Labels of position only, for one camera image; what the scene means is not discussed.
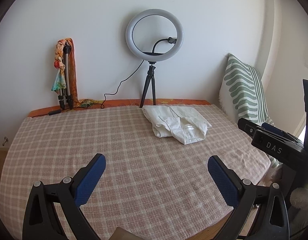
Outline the grey knit gloved hand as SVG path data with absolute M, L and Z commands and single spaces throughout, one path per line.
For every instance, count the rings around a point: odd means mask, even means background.
M 308 187 L 298 187 L 290 195 L 290 203 L 296 209 L 308 210 Z

